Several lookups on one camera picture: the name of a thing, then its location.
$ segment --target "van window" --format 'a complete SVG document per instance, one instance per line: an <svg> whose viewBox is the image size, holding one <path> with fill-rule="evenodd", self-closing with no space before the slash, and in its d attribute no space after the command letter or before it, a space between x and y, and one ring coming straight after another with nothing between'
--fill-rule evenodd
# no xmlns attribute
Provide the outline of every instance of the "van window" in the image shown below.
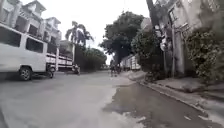
<svg viewBox="0 0 224 128"><path fill-rule="evenodd" d="M43 43L33 40L31 38L27 38L27 41L26 41L27 50L43 53L43 47L44 47Z"/></svg>
<svg viewBox="0 0 224 128"><path fill-rule="evenodd" d="M21 35L0 26L0 43L20 46Z"/></svg>

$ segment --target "tire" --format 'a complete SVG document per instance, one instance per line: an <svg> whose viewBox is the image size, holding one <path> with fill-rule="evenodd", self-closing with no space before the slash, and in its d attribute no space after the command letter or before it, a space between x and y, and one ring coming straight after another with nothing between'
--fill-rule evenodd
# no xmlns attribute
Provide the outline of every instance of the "tire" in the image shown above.
<svg viewBox="0 0 224 128"><path fill-rule="evenodd" d="M22 81L31 80L32 74L32 70L28 67L21 67L19 70L19 77Z"/></svg>

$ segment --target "motorcycle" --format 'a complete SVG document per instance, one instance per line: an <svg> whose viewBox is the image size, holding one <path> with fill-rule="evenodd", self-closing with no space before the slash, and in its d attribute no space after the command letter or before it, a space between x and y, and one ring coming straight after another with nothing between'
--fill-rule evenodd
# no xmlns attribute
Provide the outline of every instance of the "motorcycle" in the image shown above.
<svg viewBox="0 0 224 128"><path fill-rule="evenodd" d="M73 65L72 71L76 75L80 75L80 67L77 65Z"/></svg>
<svg viewBox="0 0 224 128"><path fill-rule="evenodd" d="M52 79L54 77L54 72L55 72L55 69L53 67L51 67L50 65L46 66L45 76Z"/></svg>

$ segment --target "sky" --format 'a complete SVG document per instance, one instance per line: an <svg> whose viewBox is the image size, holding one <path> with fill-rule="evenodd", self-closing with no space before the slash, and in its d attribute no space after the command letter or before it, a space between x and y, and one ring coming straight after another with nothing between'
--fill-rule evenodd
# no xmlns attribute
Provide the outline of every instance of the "sky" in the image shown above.
<svg viewBox="0 0 224 128"><path fill-rule="evenodd" d="M33 0L21 0L27 4ZM62 38L67 29L72 27L72 21L84 24L95 38L95 42L88 41L87 45L98 48L102 42L104 28L113 23L122 11L131 11L149 17L146 0L38 0L47 9L42 13L43 18L56 17L61 21L59 29Z"/></svg>

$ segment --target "wet pavement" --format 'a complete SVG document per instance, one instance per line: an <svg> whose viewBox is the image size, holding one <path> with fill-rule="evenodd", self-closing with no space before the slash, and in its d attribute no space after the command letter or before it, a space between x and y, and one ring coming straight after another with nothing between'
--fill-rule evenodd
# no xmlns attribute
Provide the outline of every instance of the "wet pavement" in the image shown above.
<svg viewBox="0 0 224 128"><path fill-rule="evenodd" d="M104 110L145 117L146 128L221 128L207 114L138 84L120 86Z"/></svg>
<svg viewBox="0 0 224 128"><path fill-rule="evenodd" d="M9 128L221 127L203 120L206 114L108 72L3 82L0 105Z"/></svg>

